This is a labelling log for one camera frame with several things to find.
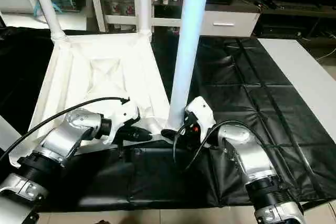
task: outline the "metal clamp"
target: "metal clamp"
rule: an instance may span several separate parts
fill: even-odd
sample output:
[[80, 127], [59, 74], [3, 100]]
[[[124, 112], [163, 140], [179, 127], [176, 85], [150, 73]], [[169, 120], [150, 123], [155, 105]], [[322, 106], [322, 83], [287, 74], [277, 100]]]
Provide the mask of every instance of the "metal clamp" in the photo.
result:
[[9, 174], [0, 185], [0, 193], [6, 190], [12, 191], [30, 201], [42, 199], [48, 195], [48, 191], [43, 186], [14, 173]]

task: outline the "white shelf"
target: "white shelf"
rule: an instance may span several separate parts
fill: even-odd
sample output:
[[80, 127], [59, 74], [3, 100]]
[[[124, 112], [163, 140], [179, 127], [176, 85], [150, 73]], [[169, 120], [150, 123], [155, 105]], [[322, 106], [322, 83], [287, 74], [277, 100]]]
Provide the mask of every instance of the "white shelf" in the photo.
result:
[[137, 25], [135, 16], [105, 15], [108, 24]]
[[152, 18], [152, 26], [181, 26], [179, 18]]

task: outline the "white drawer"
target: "white drawer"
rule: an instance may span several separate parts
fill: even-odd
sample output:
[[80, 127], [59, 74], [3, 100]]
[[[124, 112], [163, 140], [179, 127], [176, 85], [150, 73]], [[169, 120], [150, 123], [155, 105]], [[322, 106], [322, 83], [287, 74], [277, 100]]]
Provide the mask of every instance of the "white drawer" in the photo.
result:
[[206, 11], [201, 35], [249, 37], [258, 18], [259, 13]]

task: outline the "shelf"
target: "shelf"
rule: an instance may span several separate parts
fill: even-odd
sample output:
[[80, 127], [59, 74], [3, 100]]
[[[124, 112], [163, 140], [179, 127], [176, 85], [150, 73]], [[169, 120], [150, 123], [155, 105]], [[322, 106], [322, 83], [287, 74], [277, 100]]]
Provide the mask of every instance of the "shelf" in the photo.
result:
[[154, 6], [180, 6], [180, 7], [182, 7], [183, 2], [181, 2], [181, 1], [176, 1], [176, 2], [174, 2], [174, 1], [169, 1], [167, 5], [164, 5], [164, 4], [163, 4], [162, 2], [160, 2], [160, 1], [154, 1], [154, 2], [153, 2], [153, 5], [154, 5]]
[[136, 17], [134, 16], [105, 15], [105, 20], [108, 24], [137, 24]]
[[152, 18], [152, 26], [180, 27], [181, 20], [179, 18]]

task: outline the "black cable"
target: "black cable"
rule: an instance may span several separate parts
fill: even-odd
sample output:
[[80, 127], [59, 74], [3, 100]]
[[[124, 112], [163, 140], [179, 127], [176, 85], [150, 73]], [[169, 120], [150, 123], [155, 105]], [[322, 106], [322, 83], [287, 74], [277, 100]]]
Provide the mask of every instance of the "black cable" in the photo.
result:
[[178, 142], [178, 139], [180, 138], [181, 136], [181, 132], [187, 128], [187, 125], [186, 124], [183, 124], [182, 127], [178, 130], [178, 132], [175, 134], [174, 136], [174, 143], [173, 143], [173, 162], [174, 164], [177, 166], [177, 162], [176, 162], [176, 145], [177, 145], [177, 142]]
[[30, 131], [28, 131], [26, 134], [24, 134], [23, 136], [21, 136], [18, 140], [16, 140], [0, 157], [0, 163], [1, 161], [5, 158], [5, 156], [7, 156], [17, 145], [19, 145], [24, 139], [26, 139], [28, 136], [30, 136], [32, 133], [34, 133], [36, 130], [38, 130], [39, 128], [41, 128], [43, 125], [49, 123], [50, 121], [54, 120], [55, 118], [64, 115], [72, 110], [75, 110], [79, 107], [82, 107], [84, 105], [90, 104], [90, 103], [94, 103], [94, 102], [99, 102], [99, 101], [103, 101], [103, 100], [119, 100], [121, 101], [122, 104], [130, 101], [129, 99], [125, 99], [125, 98], [119, 98], [119, 97], [101, 97], [101, 98], [97, 98], [97, 99], [92, 99], [83, 103], [79, 103], [75, 106], [72, 106], [66, 110], [63, 110], [51, 117], [49, 117], [48, 119], [45, 119], [44, 121], [40, 122], [39, 124], [37, 124], [35, 127], [33, 127]]
[[[203, 139], [201, 145], [199, 146], [198, 150], [196, 151], [196, 153], [194, 154], [192, 160], [189, 162], [189, 164], [186, 166], [185, 169], [183, 169], [182, 171], [187, 171], [192, 165], [193, 163], [195, 162], [195, 160], [197, 159], [198, 155], [200, 154], [203, 146], [205, 145], [206, 141], [208, 140], [208, 138], [210, 137], [210, 135], [215, 132], [219, 127], [221, 127], [222, 125], [224, 124], [233, 124], [233, 123], [236, 123], [236, 124], [239, 124], [241, 126], [244, 126], [245, 128], [249, 129], [253, 134], [255, 134], [255, 136], [259, 139], [259, 141], [262, 143], [261, 141], [261, 137], [256, 133], [254, 132], [253, 130], [251, 130], [245, 123], [242, 123], [240, 121], [237, 121], [237, 120], [227, 120], [227, 121], [223, 121], [223, 122], [220, 122], [218, 123], [215, 127], [213, 127], [210, 132], [205, 136], [205, 138]], [[179, 137], [181, 136], [181, 132], [187, 127], [188, 125], [184, 124], [179, 130], [178, 132], [176, 133], [176, 135], [174, 136], [174, 143], [173, 143], [173, 161], [174, 163], [177, 165], [177, 162], [176, 162], [176, 145], [177, 145], [177, 142], [178, 142], [178, 139]]]
[[330, 208], [331, 208], [331, 210], [332, 210], [332, 212], [334, 214], [334, 218], [336, 219], [336, 213], [335, 213], [335, 210], [334, 210], [333, 206], [331, 205], [330, 202], [328, 202], [328, 205], [330, 206]]
[[191, 159], [191, 161], [189, 162], [189, 164], [187, 165], [187, 167], [184, 169], [184, 171], [187, 171], [187, 170], [193, 165], [193, 163], [195, 162], [197, 156], [200, 154], [200, 152], [201, 152], [203, 146], [205, 145], [206, 141], [208, 140], [208, 138], [210, 137], [210, 135], [211, 135], [212, 133], [214, 133], [219, 127], [221, 127], [221, 126], [224, 125], [224, 124], [233, 124], [233, 123], [240, 124], [240, 125], [242, 125], [242, 126], [248, 128], [248, 129], [250, 130], [250, 128], [249, 128], [245, 123], [242, 123], [242, 122], [237, 121], [237, 120], [227, 120], [227, 121], [223, 121], [223, 122], [218, 123], [218, 124], [217, 124], [215, 127], [213, 127], [213, 128], [210, 130], [210, 132], [205, 136], [205, 138], [203, 139], [201, 145], [199, 146], [198, 150], [196, 151], [195, 155], [193, 156], [193, 158]]

